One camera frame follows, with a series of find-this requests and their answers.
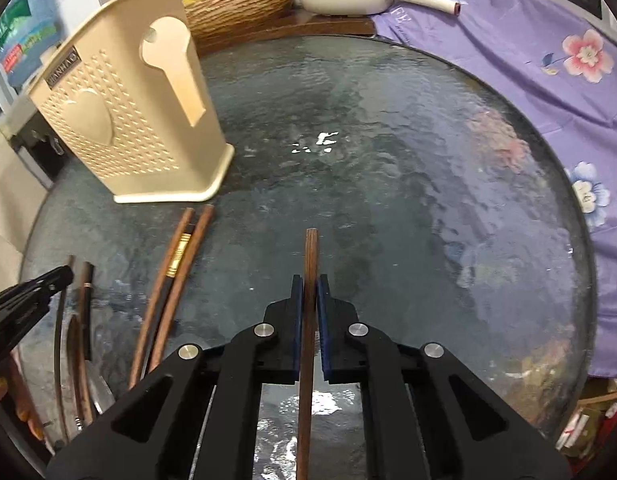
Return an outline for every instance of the woven basket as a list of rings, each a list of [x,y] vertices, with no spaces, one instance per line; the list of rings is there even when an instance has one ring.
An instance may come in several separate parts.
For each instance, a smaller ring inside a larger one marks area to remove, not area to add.
[[[293,0],[201,0],[185,7],[195,41],[253,27],[290,9]]]

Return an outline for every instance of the glass tabletop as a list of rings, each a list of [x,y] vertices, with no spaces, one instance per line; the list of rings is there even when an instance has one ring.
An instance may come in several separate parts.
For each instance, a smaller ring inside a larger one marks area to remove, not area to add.
[[[244,44],[202,68],[236,158],[166,354],[260,322],[316,227],[320,272],[360,320],[406,345],[442,343],[556,438],[592,348],[594,266],[576,198],[531,124],[446,62],[364,38]],[[94,361],[116,396],[186,205],[115,204],[74,160],[29,241],[23,278],[69,253],[95,264]],[[59,438],[53,322],[54,304],[21,352]],[[311,474],[364,478],[359,390],[325,384],[316,364]],[[294,478],[296,409],[296,388],[264,386],[254,478]]]

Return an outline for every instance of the gold band on chopstick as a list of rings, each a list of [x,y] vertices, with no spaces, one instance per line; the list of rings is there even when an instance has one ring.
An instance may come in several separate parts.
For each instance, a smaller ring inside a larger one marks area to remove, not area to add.
[[[177,248],[175,250],[175,254],[173,254],[173,259],[171,260],[171,264],[168,266],[168,270],[166,271],[166,275],[169,278],[174,278],[177,274],[177,269],[180,266],[180,262],[182,257],[184,256],[184,251],[186,250],[186,246],[188,242],[191,240],[191,235],[188,233],[184,233],[180,237],[180,241],[177,244]]]

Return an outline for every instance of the green label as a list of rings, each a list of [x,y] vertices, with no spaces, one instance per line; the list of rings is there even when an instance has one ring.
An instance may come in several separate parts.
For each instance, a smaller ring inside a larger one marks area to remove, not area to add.
[[[28,0],[17,0],[0,16],[0,49],[8,38],[17,30],[23,20],[31,17]]]

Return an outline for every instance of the purple cloth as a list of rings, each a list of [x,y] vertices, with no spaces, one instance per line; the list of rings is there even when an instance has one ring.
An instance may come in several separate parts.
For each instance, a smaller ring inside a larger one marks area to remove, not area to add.
[[[511,101],[553,147],[591,231],[599,311],[590,374],[617,377],[617,45],[549,0],[466,0],[459,17],[410,4],[377,33],[446,59]]]

